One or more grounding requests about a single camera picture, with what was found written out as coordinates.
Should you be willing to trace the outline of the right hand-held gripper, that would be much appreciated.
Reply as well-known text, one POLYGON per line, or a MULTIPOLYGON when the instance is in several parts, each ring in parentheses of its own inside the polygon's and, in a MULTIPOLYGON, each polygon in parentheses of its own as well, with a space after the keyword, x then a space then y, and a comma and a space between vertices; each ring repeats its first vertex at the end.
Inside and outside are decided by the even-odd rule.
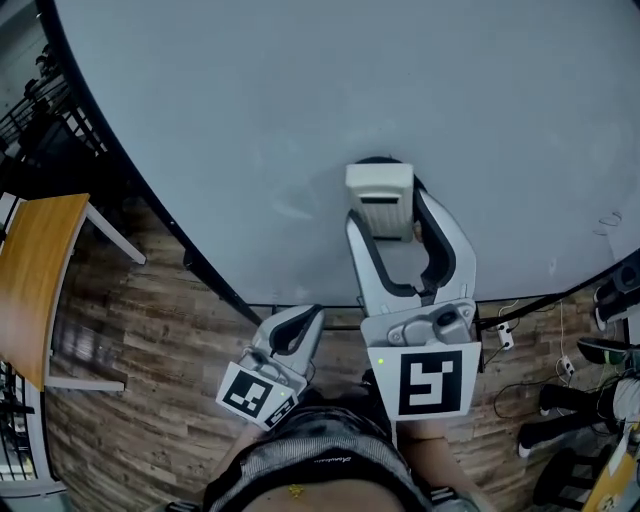
POLYGON ((350 254, 369 317, 361 323, 361 333, 393 421, 467 414, 481 353, 481 344, 471 339, 475 251, 452 214, 424 188, 414 189, 413 208, 428 254, 420 275, 422 297, 412 285, 390 278, 361 216, 350 210, 346 217, 350 254), (433 305, 427 297, 441 304, 433 305))

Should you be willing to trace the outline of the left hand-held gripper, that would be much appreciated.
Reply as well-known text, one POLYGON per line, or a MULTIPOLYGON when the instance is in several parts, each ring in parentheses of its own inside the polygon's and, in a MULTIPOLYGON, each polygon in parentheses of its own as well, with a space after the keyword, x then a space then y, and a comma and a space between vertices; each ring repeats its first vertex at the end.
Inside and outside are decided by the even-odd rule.
POLYGON ((258 328, 257 345, 273 358, 248 350, 230 362, 216 403, 262 430, 272 430, 299 403, 306 374, 325 322, 319 305, 295 306, 267 318, 258 328))

